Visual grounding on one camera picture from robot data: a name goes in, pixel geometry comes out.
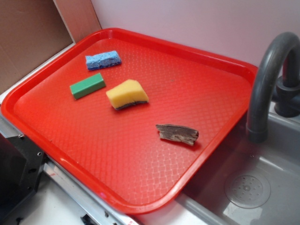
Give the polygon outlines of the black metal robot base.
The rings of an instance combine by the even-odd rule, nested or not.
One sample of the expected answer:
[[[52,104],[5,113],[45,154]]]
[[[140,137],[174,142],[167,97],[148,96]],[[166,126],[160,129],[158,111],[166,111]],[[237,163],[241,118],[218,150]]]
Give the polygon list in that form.
[[[38,190],[44,152],[27,137],[0,136],[0,218]]]

